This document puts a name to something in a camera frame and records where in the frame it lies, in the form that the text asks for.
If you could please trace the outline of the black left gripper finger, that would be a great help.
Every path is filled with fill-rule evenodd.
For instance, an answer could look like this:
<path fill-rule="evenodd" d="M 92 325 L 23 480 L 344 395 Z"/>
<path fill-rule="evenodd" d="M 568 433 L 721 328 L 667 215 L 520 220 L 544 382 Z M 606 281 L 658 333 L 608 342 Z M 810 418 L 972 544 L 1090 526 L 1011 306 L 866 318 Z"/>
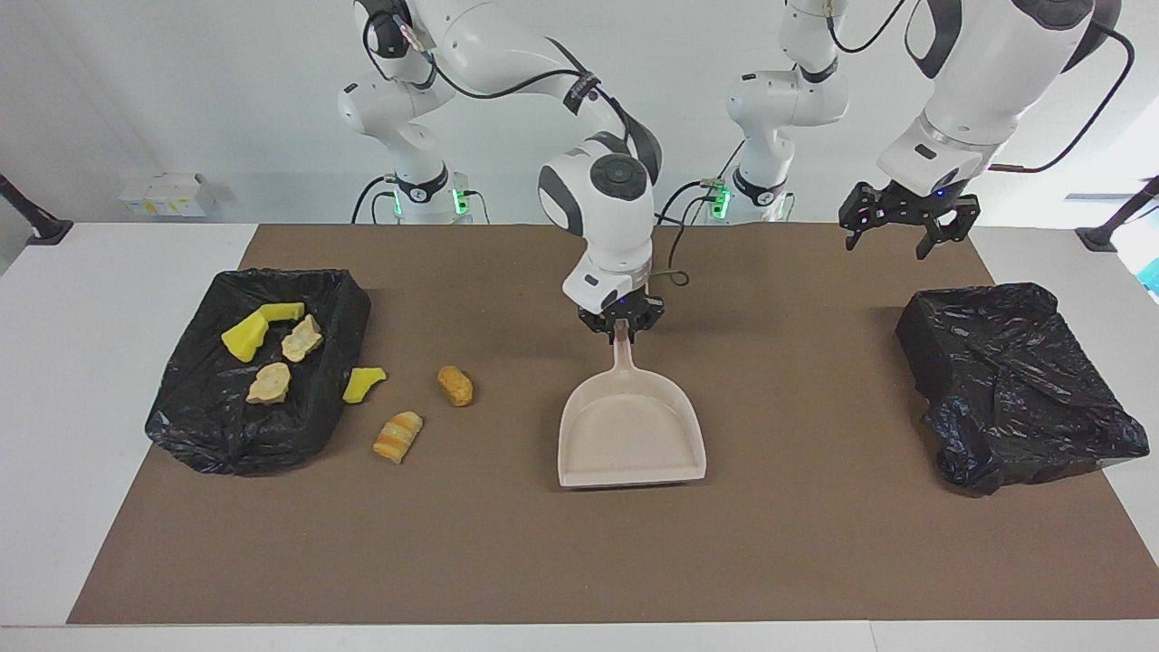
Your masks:
<path fill-rule="evenodd" d="M 870 186 L 869 183 L 857 183 L 851 189 L 838 210 L 838 225 L 846 230 L 846 251 L 853 251 L 866 230 L 890 224 L 883 199 L 885 190 Z"/>
<path fill-rule="evenodd" d="M 948 241 L 960 243 L 967 239 L 979 215 L 981 202 L 977 197 L 958 197 L 939 215 L 931 211 L 920 212 L 924 236 L 916 244 L 916 259 L 926 259 L 936 246 Z"/>

